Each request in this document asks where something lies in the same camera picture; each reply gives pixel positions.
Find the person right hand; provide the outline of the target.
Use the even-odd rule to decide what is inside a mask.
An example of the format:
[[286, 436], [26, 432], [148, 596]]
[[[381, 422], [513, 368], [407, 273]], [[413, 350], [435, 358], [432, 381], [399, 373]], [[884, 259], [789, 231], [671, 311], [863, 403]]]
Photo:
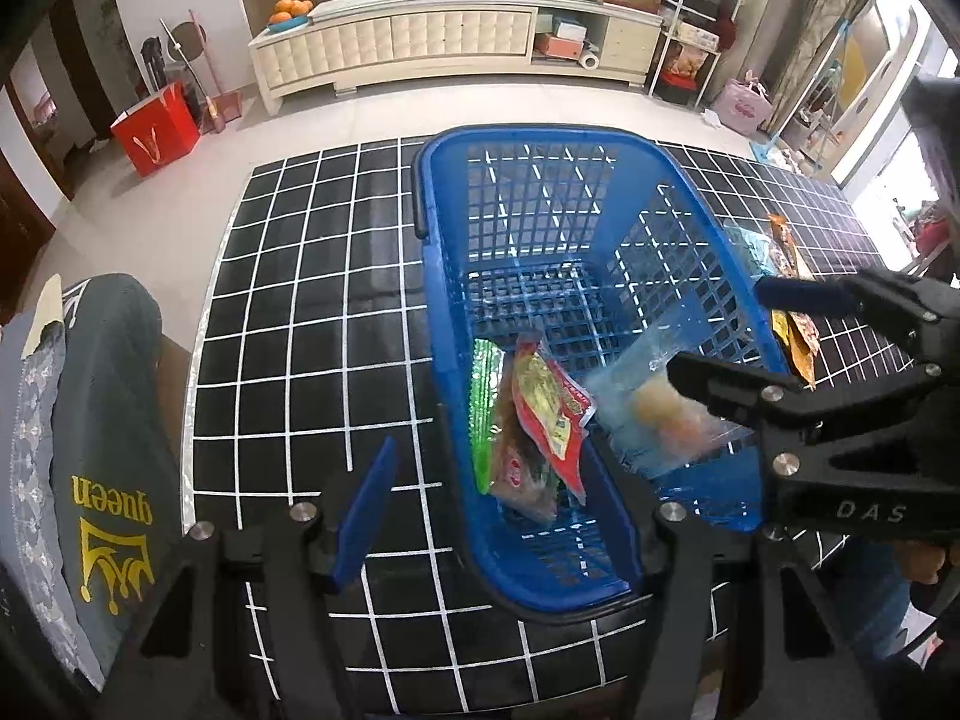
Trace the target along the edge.
[[893, 554], [903, 577], [908, 582], [921, 585], [935, 585], [939, 582], [939, 572], [952, 561], [952, 556], [944, 548], [916, 539], [895, 541]]

